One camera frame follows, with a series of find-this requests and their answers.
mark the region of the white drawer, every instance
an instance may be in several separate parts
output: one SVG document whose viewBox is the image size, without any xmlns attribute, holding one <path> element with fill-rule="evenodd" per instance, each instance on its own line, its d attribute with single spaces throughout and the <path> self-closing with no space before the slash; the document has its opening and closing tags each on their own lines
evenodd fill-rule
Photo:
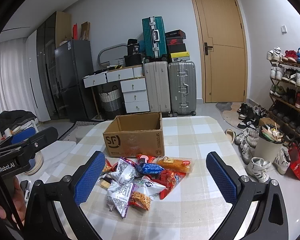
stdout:
<svg viewBox="0 0 300 240">
<path fill-rule="evenodd" d="M 133 68 L 134 77 L 142 77 L 142 66 Z"/>
<path fill-rule="evenodd" d="M 139 102 L 128 102 L 124 103 L 126 105 L 127 113 L 138 113 L 138 112 L 148 112 L 149 102 L 139 101 Z"/>
<path fill-rule="evenodd" d="M 121 90 L 123 93 L 146 89 L 146 79 L 144 78 L 131 79 L 121 82 Z"/>
<path fill-rule="evenodd" d="M 125 92 L 123 93 L 123 97 L 126 103 L 148 100 L 147 90 Z"/>
<path fill-rule="evenodd" d="M 84 87 L 92 87 L 100 84 L 107 83 L 106 81 L 106 73 L 99 73 L 96 75 L 89 76 L 83 79 Z"/>
<path fill-rule="evenodd" d="M 129 79 L 129 78 L 134 78 L 132 68 L 119 69 L 119 70 L 107 72 L 108 82 Z"/>
</svg>

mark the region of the black refrigerator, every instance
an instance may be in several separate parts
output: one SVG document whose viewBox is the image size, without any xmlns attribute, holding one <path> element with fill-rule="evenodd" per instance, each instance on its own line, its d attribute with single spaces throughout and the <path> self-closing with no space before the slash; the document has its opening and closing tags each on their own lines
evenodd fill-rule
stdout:
<svg viewBox="0 0 300 240">
<path fill-rule="evenodd" d="M 57 89 L 61 91 L 70 121 L 91 120 L 96 116 L 92 90 L 83 77 L 93 73 L 90 41 L 70 40 L 55 50 Z"/>
</svg>

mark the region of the tablecloth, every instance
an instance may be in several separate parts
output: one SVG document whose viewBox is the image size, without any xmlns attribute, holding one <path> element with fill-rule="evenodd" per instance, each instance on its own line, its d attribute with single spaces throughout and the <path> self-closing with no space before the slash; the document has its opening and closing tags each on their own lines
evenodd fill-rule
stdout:
<svg viewBox="0 0 300 240">
<path fill-rule="evenodd" d="M 72 175 L 97 150 L 107 156 L 102 133 L 109 123 L 110 121 L 106 121 L 97 124 L 90 130 L 47 182 L 59 181 L 65 175 Z M 231 204 L 224 201 L 207 170 L 206 156 L 215 151 L 239 175 L 246 175 L 246 172 L 218 122 L 208 116 L 191 116 L 163 118 L 162 124 L 165 155 L 196 159 L 193 172 L 166 198 L 152 201 L 149 211 L 129 207 L 124 219 L 116 210 L 109 211 L 106 206 L 106 190 L 96 184 L 87 202 L 80 207 L 104 240 L 205 240 L 211 237 L 229 212 Z M 118 160 L 107 158 L 112 164 Z M 255 207 L 256 204 L 250 208 L 236 239 L 244 236 Z M 61 206 L 58 205 L 57 210 L 68 236 L 76 239 Z"/>
</svg>

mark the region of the white wall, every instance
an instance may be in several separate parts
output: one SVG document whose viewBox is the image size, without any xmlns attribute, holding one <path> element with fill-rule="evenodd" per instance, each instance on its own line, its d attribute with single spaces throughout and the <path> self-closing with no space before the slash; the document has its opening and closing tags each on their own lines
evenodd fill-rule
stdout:
<svg viewBox="0 0 300 240">
<path fill-rule="evenodd" d="M 248 98 L 270 107 L 268 96 L 271 87 L 270 63 L 266 60 L 267 51 L 281 47 L 286 50 L 300 47 L 300 15 L 287 0 L 241 0 L 251 46 L 251 81 Z M 286 25 L 287 33 L 281 33 Z"/>
<path fill-rule="evenodd" d="M 142 36 L 142 19 L 162 16 L 166 32 L 181 29 L 186 33 L 184 43 L 196 65 L 197 98 L 202 98 L 199 38 L 192 0 L 80 0 L 65 12 L 71 13 L 72 24 L 91 22 L 89 39 L 95 69 L 102 49 Z"/>
</svg>

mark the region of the doormat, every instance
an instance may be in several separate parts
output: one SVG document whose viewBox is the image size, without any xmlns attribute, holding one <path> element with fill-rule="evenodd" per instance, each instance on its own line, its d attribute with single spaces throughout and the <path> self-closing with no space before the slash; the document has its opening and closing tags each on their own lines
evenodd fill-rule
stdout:
<svg viewBox="0 0 300 240">
<path fill-rule="evenodd" d="M 219 102 L 216 103 L 216 108 L 220 111 L 222 118 L 231 126 L 243 130 L 237 127 L 241 122 L 239 120 L 239 113 L 237 110 L 240 108 L 242 103 L 240 102 Z"/>
</svg>

